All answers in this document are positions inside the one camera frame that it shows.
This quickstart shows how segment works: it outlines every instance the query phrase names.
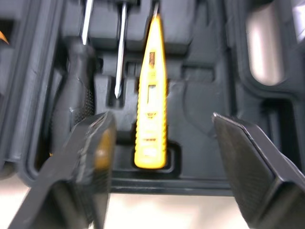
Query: tool case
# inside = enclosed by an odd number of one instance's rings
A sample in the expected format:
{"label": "tool case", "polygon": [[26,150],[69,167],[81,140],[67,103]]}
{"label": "tool case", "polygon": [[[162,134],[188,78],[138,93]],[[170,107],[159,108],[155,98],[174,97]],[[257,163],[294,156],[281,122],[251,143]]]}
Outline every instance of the tool case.
{"label": "tool case", "polygon": [[[305,169],[305,43],[297,42],[287,0],[160,0],[168,77],[167,163],[134,164],[138,85],[153,0],[128,12],[122,96],[115,98],[120,27],[115,3],[96,0],[89,42],[99,57],[96,113],[117,123],[112,192],[231,195],[213,112],[257,124],[300,170]],[[284,79],[263,85],[252,75],[246,23],[273,2]],[[81,32],[79,0],[0,0],[0,167],[12,163],[31,185],[50,157],[51,117],[67,75],[69,44]]]}

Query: ridged grip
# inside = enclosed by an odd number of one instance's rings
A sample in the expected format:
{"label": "ridged grip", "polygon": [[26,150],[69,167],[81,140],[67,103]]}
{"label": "ridged grip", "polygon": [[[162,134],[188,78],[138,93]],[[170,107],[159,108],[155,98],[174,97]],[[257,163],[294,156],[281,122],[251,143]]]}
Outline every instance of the ridged grip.
{"label": "ridged grip", "polygon": [[80,41],[74,42],[69,50],[69,60],[69,73],[63,82],[52,116],[53,154],[63,146],[74,125],[95,114],[94,49]]}

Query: white surface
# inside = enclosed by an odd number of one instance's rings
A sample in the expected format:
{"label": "white surface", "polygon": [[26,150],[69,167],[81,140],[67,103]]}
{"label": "white surface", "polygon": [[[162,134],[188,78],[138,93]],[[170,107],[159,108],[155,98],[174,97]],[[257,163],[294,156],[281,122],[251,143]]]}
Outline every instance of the white surface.
{"label": "white surface", "polygon": [[[0,181],[0,229],[27,188],[16,175]],[[105,229],[248,229],[233,197],[111,194]]]}

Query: metal screwdriver shaft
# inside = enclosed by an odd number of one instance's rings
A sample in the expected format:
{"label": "metal screwdriver shaft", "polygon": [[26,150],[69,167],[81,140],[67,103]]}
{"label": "metal screwdriver shaft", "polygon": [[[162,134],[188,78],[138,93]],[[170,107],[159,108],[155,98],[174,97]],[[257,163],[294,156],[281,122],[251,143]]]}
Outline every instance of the metal screwdriver shaft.
{"label": "metal screwdriver shaft", "polygon": [[122,81],[122,69],[123,69],[123,57],[124,57],[124,46],[125,46],[125,33],[126,33],[126,21],[127,21],[127,3],[122,3],[121,13],[121,28],[119,38],[119,50],[118,50],[118,61],[116,65],[116,81],[114,93],[115,97],[119,98],[121,95],[121,81]]}
{"label": "metal screwdriver shaft", "polygon": [[81,40],[82,40],[83,45],[86,45],[87,40],[88,40],[88,30],[89,30],[89,22],[90,22],[90,16],[91,16],[91,12],[92,12],[92,6],[93,6],[93,0],[87,0],[84,24],[83,24],[83,28],[82,28],[82,32],[81,32]]}

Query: yellow screwdriver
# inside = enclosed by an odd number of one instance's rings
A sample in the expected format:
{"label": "yellow screwdriver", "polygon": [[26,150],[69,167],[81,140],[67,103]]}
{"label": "yellow screwdriver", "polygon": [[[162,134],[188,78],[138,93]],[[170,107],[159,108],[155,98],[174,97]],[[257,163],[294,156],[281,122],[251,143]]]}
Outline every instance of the yellow screwdriver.
{"label": "yellow screwdriver", "polygon": [[166,68],[161,18],[155,5],[140,74],[134,163],[158,169],[166,163]]}

